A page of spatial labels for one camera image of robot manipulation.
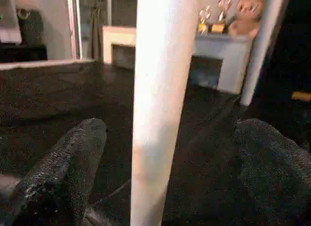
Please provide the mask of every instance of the gold trophy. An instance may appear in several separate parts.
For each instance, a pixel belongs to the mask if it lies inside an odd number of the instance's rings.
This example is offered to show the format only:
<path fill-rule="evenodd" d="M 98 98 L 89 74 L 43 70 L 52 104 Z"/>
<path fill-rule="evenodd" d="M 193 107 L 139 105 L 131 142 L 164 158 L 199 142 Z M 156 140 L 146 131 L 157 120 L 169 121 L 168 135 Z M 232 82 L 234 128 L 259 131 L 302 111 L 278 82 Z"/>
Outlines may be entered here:
<path fill-rule="evenodd" d="M 208 34 L 208 23 L 207 21 L 210 18 L 211 15 L 211 8 L 210 6 L 204 7 L 200 11 L 200 21 L 199 21 L 199 26 L 198 26 L 198 34 L 200 35 L 207 35 Z"/>
<path fill-rule="evenodd" d="M 212 25 L 212 33 L 223 33 L 225 30 L 225 19 L 227 12 L 232 5 L 232 0 L 219 0 L 218 8 L 221 10 L 221 13 L 218 17 L 218 21 Z"/>

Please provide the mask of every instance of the teddy bear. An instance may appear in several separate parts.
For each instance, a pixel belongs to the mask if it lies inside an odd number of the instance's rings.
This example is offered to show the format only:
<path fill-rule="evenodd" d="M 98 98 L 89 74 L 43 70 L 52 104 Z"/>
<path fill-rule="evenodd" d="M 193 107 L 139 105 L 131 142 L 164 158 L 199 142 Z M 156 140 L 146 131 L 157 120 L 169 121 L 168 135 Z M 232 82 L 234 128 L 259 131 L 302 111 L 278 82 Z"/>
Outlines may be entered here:
<path fill-rule="evenodd" d="M 255 38 L 259 31 L 259 21 L 265 0 L 240 0 L 236 7 L 237 19 L 229 26 L 231 36 L 247 35 Z"/>

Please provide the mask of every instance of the black bag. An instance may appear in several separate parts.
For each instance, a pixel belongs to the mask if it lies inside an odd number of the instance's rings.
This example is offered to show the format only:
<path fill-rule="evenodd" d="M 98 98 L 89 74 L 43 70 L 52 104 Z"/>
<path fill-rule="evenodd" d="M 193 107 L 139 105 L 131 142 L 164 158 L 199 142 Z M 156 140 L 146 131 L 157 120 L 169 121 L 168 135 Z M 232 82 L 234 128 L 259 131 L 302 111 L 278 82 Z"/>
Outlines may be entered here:
<path fill-rule="evenodd" d="M 18 8 L 17 17 L 22 44 L 29 46 L 42 45 L 43 21 L 40 12 Z"/>

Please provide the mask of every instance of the wall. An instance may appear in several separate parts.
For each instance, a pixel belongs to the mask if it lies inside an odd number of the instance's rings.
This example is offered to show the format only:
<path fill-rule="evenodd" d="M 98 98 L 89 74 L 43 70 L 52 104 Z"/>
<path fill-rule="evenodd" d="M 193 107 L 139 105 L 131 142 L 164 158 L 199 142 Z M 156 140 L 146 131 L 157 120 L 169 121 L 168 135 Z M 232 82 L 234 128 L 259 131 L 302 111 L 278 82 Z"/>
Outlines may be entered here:
<path fill-rule="evenodd" d="M 14 0 L 0 0 L 0 41 L 2 43 L 21 43 L 21 34 L 18 26 Z"/>
<path fill-rule="evenodd" d="M 41 12 L 49 59 L 72 58 L 67 0 L 16 0 L 16 5 Z"/>
<path fill-rule="evenodd" d="M 239 0 L 233 0 L 232 6 L 228 11 L 227 19 L 235 14 L 235 7 Z M 114 26 L 135 27 L 136 26 L 136 10 L 137 0 L 112 0 L 112 22 Z M 216 22 L 220 14 L 218 9 L 218 0 L 202 0 L 201 7 L 210 5 L 212 8 L 212 15 L 210 22 Z"/>

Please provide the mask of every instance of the white pillar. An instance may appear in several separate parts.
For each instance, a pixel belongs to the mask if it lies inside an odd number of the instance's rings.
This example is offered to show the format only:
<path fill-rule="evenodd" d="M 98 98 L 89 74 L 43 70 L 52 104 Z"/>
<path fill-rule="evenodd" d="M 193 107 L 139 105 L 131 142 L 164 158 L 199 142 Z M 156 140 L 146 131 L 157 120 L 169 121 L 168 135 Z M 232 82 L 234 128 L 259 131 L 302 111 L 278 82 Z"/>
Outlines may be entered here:
<path fill-rule="evenodd" d="M 131 225 L 162 220 L 200 0 L 138 0 Z"/>
<path fill-rule="evenodd" d="M 279 19 L 284 0 L 267 0 L 260 22 L 260 31 L 253 44 L 247 75 L 241 96 L 241 104 L 249 106 L 252 102 L 255 88 L 260 77 L 262 64 L 270 45 L 270 39 Z"/>
<path fill-rule="evenodd" d="M 112 26 L 112 0 L 107 0 L 107 23 Z"/>

